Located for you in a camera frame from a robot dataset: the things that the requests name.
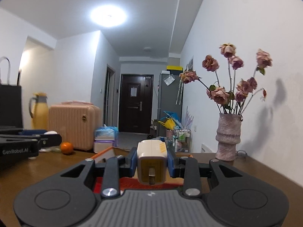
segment pink rose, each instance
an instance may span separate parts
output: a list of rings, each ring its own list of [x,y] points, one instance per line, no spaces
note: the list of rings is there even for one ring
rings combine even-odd
[[[247,80],[247,82],[250,84],[250,86],[256,90],[256,88],[258,87],[258,83],[256,81],[255,78],[251,77],[250,79]]]
[[[183,83],[189,83],[199,79],[195,71],[186,71],[184,73],[180,73],[180,77]]]
[[[259,68],[263,69],[272,66],[272,58],[269,53],[259,49],[257,52],[257,63]]]
[[[211,55],[207,55],[205,60],[202,61],[202,66],[207,69],[207,71],[214,72],[219,68],[219,64],[216,59]]]
[[[242,91],[244,94],[252,93],[252,86],[245,80],[241,80],[240,83],[237,84],[237,90]]]
[[[225,105],[228,103],[229,94],[226,93],[224,87],[217,87],[214,91],[211,92],[211,99],[218,104]]]
[[[221,49],[221,54],[224,55],[224,57],[226,58],[230,58],[236,54],[236,46],[230,43],[222,44],[220,46],[220,49]]]
[[[242,91],[237,91],[234,99],[236,102],[242,102],[247,97],[246,94],[244,94]]]
[[[235,55],[229,58],[229,63],[232,65],[234,70],[244,66],[243,60],[241,60],[239,56]]]
[[[206,89],[206,94],[210,98],[210,100],[213,100],[212,92],[211,91],[209,91],[208,89]]]

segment gray refrigerator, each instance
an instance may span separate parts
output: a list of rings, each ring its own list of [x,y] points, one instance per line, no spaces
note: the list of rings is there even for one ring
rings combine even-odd
[[[163,111],[169,111],[177,113],[181,118],[182,115],[182,98],[181,96],[181,104],[180,99],[176,105],[177,94],[179,89],[180,77],[179,75],[174,75],[175,80],[170,84],[166,85],[164,82],[165,79],[169,77],[168,74],[160,74],[159,79],[159,96],[158,96],[158,116],[157,119],[165,117],[166,114]],[[166,136],[166,129],[163,125],[157,125],[157,136]]]

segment green leaf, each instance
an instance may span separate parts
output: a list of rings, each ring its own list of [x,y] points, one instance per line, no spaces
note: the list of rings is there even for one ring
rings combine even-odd
[[[225,107],[225,109],[227,109],[227,110],[231,110],[231,107],[230,107],[228,104],[225,104],[224,107]]]
[[[209,87],[209,90],[210,90],[210,91],[214,91],[215,89],[216,89],[216,86],[213,85],[213,84]]]
[[[227,92],[229,94],[229,99],[234,100],[234,93],[232,91]]]
[[[259,71],[262,75],[265,75],[265,69],[264,68],[257,68],[257,71]]]

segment wooden table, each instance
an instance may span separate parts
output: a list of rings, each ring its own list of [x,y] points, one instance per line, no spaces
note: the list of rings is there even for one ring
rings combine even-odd
[[[215,157],[215,154],[205,153],[192,155],[203,163],[208,163]],[[91,153],[79,151],[70,156],[55,152],[41,153],[36,160],[26,159],[0,171],[0,219],[7,227],[19,226],[13,211],[13,201],[18,192],[91,156]],[[283,227],[303,226],[303,188],[250,157],[238,158],[230,164],[281,189],[289,200],[289,212]],[[182,179],[168,179],[171,183],[180,180]],[[203,192],[208,192],[206,179],[201,181]]]

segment orange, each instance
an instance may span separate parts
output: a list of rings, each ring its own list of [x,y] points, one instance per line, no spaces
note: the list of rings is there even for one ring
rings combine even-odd
[[[74,146],[70,142],[61,143],[60,148],[63,154],[71,154],[74,151]]]

